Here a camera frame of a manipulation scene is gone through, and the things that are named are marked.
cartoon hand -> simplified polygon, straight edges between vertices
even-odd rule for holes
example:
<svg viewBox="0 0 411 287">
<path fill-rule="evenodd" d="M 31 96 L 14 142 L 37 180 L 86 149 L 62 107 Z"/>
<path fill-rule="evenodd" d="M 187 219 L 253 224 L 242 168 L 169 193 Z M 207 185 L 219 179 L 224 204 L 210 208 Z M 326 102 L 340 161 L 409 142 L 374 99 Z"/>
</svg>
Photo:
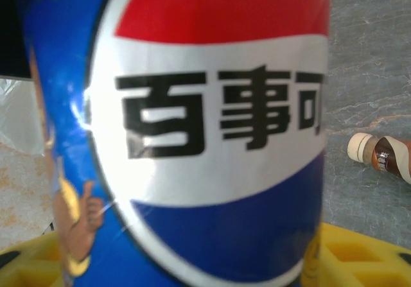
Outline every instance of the cartoon hand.
<svg viewBox="0 0 411 287">
<path fill-rule="evenodd" d="M 93 181 L 87 181 L 83 185 L 83 196 L 80 198 L 80 219 L 89 232 L 96 232 L 103 225 L 103 200 L 92 197 Z"/>
</svg>

gray marble floor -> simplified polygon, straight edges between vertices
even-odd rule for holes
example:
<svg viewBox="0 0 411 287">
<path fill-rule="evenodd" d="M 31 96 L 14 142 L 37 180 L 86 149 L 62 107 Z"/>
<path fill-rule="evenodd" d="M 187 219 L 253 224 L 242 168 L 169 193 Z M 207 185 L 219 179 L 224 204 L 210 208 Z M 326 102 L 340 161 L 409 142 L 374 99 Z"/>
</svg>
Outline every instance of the gray marble floor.
<svg viewBox="0 0 411 287">
<path fill-rule="evenodd" d="M 411 185 L 351 161 L 356 132 L 411 140 L 411 0 L 331 0 L 324 219 L 411 248 Z"/>
</svg>

can label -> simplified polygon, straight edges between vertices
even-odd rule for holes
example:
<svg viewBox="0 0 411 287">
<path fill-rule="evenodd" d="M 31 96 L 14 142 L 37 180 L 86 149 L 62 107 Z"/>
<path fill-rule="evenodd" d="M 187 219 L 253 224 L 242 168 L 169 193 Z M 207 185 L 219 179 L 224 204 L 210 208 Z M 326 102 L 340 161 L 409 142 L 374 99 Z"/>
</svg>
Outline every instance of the can label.
<svg viewBox="0 0 411 287">
<path fill-rule="evenodd" d="M 67 284 L 312 282 L 328 0 L 88 1 L 24 25 Z"/>
</svg>

bottle cap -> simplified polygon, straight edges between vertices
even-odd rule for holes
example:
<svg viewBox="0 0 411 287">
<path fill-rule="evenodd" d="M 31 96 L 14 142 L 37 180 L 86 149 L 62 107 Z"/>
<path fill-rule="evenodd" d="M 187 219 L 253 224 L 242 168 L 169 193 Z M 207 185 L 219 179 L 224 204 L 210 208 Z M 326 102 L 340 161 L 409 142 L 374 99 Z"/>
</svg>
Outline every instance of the bottle cap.
<svg viewBox="0 0 411 287">
<path fill-rule="evenodd" d="M 371 134 L 357 133 L 349 140 L 347 154 L 351 160 L 364 163 L 362 156 L 364 153 L 365 144 L 372 137 Z"/>
</svg>

yellow plastic tray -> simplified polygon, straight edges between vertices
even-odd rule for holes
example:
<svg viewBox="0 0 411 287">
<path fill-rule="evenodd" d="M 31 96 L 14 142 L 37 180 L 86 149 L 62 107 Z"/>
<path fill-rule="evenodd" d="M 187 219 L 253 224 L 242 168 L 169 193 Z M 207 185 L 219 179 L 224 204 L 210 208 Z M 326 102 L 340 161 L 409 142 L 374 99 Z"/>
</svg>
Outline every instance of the yellow plastic tray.
<svg viewBox="0 0 411 287">
<path fill-rule="evenodd" d="M 321 287 L 411 287 L 411 250 L 325 223 L 321 237 Z M 0 286 L 61 287 L 59 258 L 55 232 L 10 247 Z"/>
</svg>

